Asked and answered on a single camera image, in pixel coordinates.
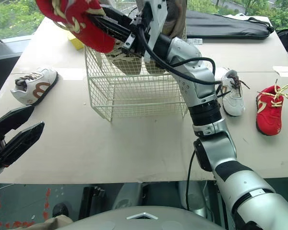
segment white sneaker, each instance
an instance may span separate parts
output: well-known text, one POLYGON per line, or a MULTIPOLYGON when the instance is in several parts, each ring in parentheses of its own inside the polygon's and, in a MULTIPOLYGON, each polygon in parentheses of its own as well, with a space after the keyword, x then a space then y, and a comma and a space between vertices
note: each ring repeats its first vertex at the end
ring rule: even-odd
POLYGON ((224 94, 222 101, 225 113, 230 116, 241 116, 245 110, 241 83, 249 87, 239 80, 237 72, 232 69, 222 77, 222 82, 222 94, 224 94))
POLYGON ((22 104, 37 105, 52 89, 59 79, 58 73, 51 68, 38 68, 35 72, 15 80, 13 96, 22 104))

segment black shoelace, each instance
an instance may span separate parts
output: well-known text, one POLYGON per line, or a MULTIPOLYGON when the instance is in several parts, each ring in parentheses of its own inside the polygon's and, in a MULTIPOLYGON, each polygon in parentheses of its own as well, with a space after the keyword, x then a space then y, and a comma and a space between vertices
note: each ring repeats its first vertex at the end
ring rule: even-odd
POLYGON ((236 90, 239 91, 240 97, 241 97, 241 83, 242 83, 243 85, 245 85, 248 89, 250 89, 243 81, 241 81, 241 80, 239 79, 238 76, 229 75, 228 78, 232 78, 232 79, 234 80, 234 82, 233 82, 233 83, 231 82, 230 84, 232 85, 232 88, 233 88, 233 89, 236 89, 236 90))

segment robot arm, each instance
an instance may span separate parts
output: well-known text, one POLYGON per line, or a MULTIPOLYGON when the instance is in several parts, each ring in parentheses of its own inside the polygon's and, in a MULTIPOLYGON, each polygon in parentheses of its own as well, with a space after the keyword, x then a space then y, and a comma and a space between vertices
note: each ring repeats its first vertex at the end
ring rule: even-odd
POLYGON ((234 142, 217 102, 215 84, 221 82, 215 81, 196 47, 159 33, 167 14, 164 5, 164 0, 147 0, 134 19, 102 5, 106 15, 88 14, 88 18, 103 32, 123 41, 124 52, 151 56, 173 74, 198 137, 194 142, 198 162, 202 169, 214 174, 237 229, 288 230, 286 200, 237 161, 234 142))
MULTIPOLYGON (((174 38, 168 49, 171 65, 190 59, 199 50, 174 38)), ((175 67, 188 76, 214 81, 212 72, 202 61, 175 67)), ((202 85, 173 74, 189 108, 197 160, 202 169, 212 172, 237 229, 288 230, 288 202, 256 172, 240 164, 236 148, 220 113, 213 85, 202 85)))

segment red sneaker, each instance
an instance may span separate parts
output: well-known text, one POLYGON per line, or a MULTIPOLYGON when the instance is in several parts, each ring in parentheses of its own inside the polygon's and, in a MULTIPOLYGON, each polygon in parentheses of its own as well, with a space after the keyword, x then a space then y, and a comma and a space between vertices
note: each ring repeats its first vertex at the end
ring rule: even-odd
POLYGON ((284 97, 288 99, 288 93, 283 93, 285 89, 288 89, 288 85, 280 88, 275 83, 259 92, 256 97, 256 127, 264 135, 273 136, 282 129, 283 101, 284 97))

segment white wire basket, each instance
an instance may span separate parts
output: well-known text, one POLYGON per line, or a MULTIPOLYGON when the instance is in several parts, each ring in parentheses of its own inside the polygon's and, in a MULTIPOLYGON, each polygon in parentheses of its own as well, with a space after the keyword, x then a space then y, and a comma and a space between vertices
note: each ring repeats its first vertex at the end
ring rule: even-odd
MULTIPOLYGON (((117 3, 117 9, 127 15, 137 13, 132 2, 117 3)), ((187 106, 168 72, 155 67, 154 62, 144 63, 140 57, 127 57, 123 64, 117 57, 85 47, 90 104, 102 118, 111 122, 115 117, 169 114, 184 117, 187 106)))

